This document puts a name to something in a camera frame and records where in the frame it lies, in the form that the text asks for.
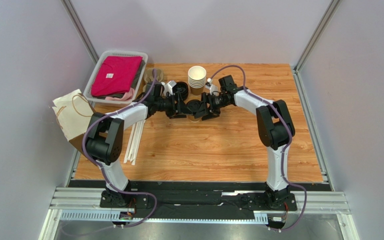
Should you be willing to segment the black plastic cup lid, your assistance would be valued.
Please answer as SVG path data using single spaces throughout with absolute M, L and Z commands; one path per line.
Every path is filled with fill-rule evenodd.
M 192 115 L 196 116 L 196 114 L 200 111 L 201 109 L 201 101 L 197 99 L 192 99 L 187 102 L 186 104 L 187 108 L 192 111 Z

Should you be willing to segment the brown paper coffee cup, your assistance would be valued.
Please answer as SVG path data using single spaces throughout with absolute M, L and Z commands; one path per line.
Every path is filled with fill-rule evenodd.
M 197 123 L 201 120 L 201 117 L 195 117 L 194 115 L 188 115 L 187 118 L 193 122 L 193 123 Z

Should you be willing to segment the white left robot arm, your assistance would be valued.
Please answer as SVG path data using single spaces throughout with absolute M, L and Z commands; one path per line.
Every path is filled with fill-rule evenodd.
M 169 88 L 169 84 L 155 80 L 147 84 L 146 91 L 128 106 L 111 113 L 96 112 L 92 115 L 83 136 L 82 150 L 86 158 L 101 170 L 108 196 L 125 201 L 133 195 L 130 181 L 119 161 L 125 129 L 156 112 L 164 112 L 169 118 L 193 115 L 180 93 L 172 89 L 163 93 Z

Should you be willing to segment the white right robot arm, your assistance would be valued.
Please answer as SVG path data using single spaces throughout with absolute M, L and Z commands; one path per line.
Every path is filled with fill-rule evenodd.
M 254 94 L 244 86 L 237 86 L 231 75 L 219 79 L 220 88 L 208 79 L 209 93 L 202 93 L 194 110 L 194 117 L 203 121 L 220 116 L 229 105 L 243 108 L 256 116 L 260 141 L 267 148 L 268 175 L 266 197 L 270 202 L 285 199 L 288 194 L 287 156 L 295 128 L 283 100 L 272 101 Z

